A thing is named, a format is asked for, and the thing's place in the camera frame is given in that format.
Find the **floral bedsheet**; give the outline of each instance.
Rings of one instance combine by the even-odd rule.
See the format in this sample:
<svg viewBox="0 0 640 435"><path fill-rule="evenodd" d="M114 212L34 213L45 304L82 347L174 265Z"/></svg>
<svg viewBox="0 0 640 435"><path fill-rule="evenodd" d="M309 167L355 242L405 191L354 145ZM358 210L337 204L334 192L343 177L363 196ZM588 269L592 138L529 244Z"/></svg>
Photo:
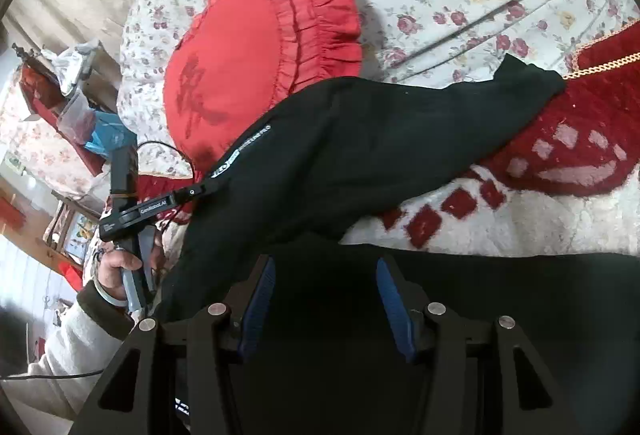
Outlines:
<svg viewBox="0 0 640 435"><path fill-rule="evenodd" d="M205 2L137 0L132 6L121 49L118 113L141 141L172 144L162 106L164 69ZM430 88L488 79L506 53L565 73L577 45L640 16L633 0L356 0L356 4L362 21L362 76ZM140 153L140 169L191 176L177 154L161 146L148 146ZM461 185L479 202L474 216L463 221L443 216L440 227L423 243L412 242L407 224L429 202L437 208L436 203ZM453 181L402 203L402 219L392 227L385 227L379 218L364 218L344 241L502 256L638 250L637 176L620 192L586 200L512 192L497 181L495 186L504 195L498 210L483 207L479 185L472 180ZM621 193L628 203L620 203ZM566 212L560 213L558 222L559 209Z"/></svg>

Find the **wall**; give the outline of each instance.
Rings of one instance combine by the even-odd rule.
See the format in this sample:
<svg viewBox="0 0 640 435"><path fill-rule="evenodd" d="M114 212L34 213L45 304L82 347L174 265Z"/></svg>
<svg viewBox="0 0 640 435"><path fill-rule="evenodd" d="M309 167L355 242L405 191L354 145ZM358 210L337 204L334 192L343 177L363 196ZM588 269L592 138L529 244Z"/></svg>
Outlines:
<svg viewBox="0 0 640 435"><path fill-rule="evenodd" d="M31 327L30 338L47 338L56 329L52 307L58 298L76 300L66 280L0 236L0 307ZM22 346L26 359L26 336Z"/></svg>
<svg viewBox="0 0 640 435"><path fill-rule="evenodd" d="M4 82L9 73L15 69L20 63L20 59L16 56L11 48L6 48L6 44L2 44L0 49L4 50L0 54L0 87L4 88Z"/></svg>
<svg viewBox="0 0 640 435"><path fill-rule="evenodd" d="M11 184L14 189L25 197L37 210L43 210L51 217L55 216L58 209L58 199L51 194L51 189L43 182L38 181L28 173L18 175L9 168L2 159L2 152L6 149L0 144L0 177Z"/></svg>

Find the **brown cuff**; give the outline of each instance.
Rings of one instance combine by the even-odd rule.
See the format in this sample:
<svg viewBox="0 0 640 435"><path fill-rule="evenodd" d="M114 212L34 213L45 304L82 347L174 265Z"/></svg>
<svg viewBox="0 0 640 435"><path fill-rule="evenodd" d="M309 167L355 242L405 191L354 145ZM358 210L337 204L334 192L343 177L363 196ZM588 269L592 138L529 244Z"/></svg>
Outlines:
<svg viewBox="0 0 640 435"><path fill-rule="evenodd" d="M134 326L133 320L124 314L123 309L111 305L97 290L93 281L78 293L79 306L97 325L113 338L124 341Z"/></svg>

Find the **black cloth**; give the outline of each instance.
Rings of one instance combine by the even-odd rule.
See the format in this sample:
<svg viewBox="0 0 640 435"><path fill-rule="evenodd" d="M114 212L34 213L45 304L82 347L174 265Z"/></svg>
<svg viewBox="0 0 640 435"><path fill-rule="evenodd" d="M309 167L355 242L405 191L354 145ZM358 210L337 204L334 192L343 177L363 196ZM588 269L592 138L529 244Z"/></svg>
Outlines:
<svg viewBox="0 0 640 435"><path fill-rule="evenodd" d="M344 77L293 94L214 168L233 160L223 189L198 202L156 316L185 319L224 298L270 243L303 231L340 238L361 216L446 184L563 88L558 73L506 56L493 80L444 90Z"/></svg>
<svg viewBox="0 0 640 435"><path fill-rule="evenodd" d="M584 435L640 425L640 264L593 254L490 258L338 245L303 235L268 253L276 285L257 351L233 366L246 435L409 433L425 372L396 349L376 287L404 277L460 316L510 315L550 368Z"/></svg>

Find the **red object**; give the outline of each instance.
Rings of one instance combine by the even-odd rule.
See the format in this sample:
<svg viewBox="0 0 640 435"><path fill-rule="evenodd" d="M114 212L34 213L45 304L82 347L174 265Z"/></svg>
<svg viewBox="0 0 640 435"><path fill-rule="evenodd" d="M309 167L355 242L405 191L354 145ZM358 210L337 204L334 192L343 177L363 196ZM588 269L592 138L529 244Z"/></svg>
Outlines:
<svg viewBox="0 0 640 435"><path fill-rule="evenodd" d="M480 196L484 199L484 202L489 204L492 210L498 209L506 199L504 193L495 187L495 183L492 180L487 180L482 183Z"/></svg>
<svg viewBox="0 0 640 435"><path fill-rule="evenodd" d="M640 25L637 22L580 48L574 58L574 70L602 65L636 52L640 52Z"/></svg>
<svg viewBox="0 0 640 435"><path fill-rule="evenodd" d="M577 61L593 66L635 52L638 25L584 49ZM567 80L533 123L482 163L513 189L580 197L611 191L640 159L638 80L638 61Z"/></svg>
<svg viewBox="0 0 640 435"><path fill-rule="evenodd" d="M36 341L36 348L38 349L38 359L40 359L44 355L44 347L47 343L45 338L38 338Z"/></svg>
<svg viewBox="0 0 640 435"><path fill-rule="evenodd" d="M458 220L462 220L469 213L476 211L477 207L478 202L476 202L476 199L467 190L458 188L445 199L440 209L453 215Z"/></svg>
<svg viewBox="0 0 640 435"><path fill-rule="evenodd" d="M469 168L469 170L465 171L465 173L460 175L461 179L472 179L472 180L479 180L480 182L482 182L484 179L475 171L473 171L471 168Z"/></svg>
<svg viewBox="0 0 640 435"><path fill-rule="evenodd" d="M210 0L167 66L175 144L208 171L289 94L360 71L354 0Z"/></svg>
<svg viewBox="0 0 640 435"><path fill-rule="evenodd" d="M191 179L169 179L167 177L157 177L155 175L138 175L138 199L144 202L155 197L159 197L170 191L184 188L191 184ZM186 224L191 219L193 213L193 202L186 204L180 213L175 217L174 222L177 224ZM171 218L175 210L165 211L158 214L158 219Z"/></svg>
<svg viewBox="0 0 640 435"><path fill-rule="evenodd" d="M438 215L430 205L425 205L418 211L411 222L405 227L405 231L409 235L412 246L421 249L436 234L442 224L442 218Z"/></svg>
<svg viewBox="0 0 640 435"><path fill-rule="evenodd" d="M382 225L385 226L386 231L390 230L396 222L398 222L402 217L406 215L406 212L400 210L399 208L393 208L392 210L385 211L384 213L378 215L378 218L382 220Z"/></svg>
<svg viewBox="0 0 640 435"><path fill-rule="evenodd" d="M20 231L24 225L24 215L4 197L0 197L0 220L14 231Z"/></svg>
<svg viewBox="0 0 640 435"><path fill-rule="evenodd" d="M60 134L58 130L58 118L53 114L50 110L52 107L47 107L45 102L48 105L52 105L57 98L55 97L55 91L60 93L60 89L55 86L51 81L49 81L45 76L37 72L31 66L25 64L22 66L22 76L20 77L20 86L22 88L22 93L27 98L27 102L31 108L39 115L42 119L44 119L49 125L53 126L53 128ZM46 98L43 97L43 94L49 94ZM69 141L65 138L66 142L68 142L71 146L74 147L74 150L78 152L79 157L84 162L84 165L91 172L91 175L98 176L102 173L102 166L104 165L104 159L94 152L89 152L83 146L76 144L73 141Z"/></svg>
<svg viewBox="0 0 640 435"><path fill-rule="evenodd" d="M69 285L76 292L80 292L82 290L82 271L76 268L76 266L72 265L69 261L61 261L58 264L58 269L62 273L62 276L65 277L65 280L68 281Z"/></svg>

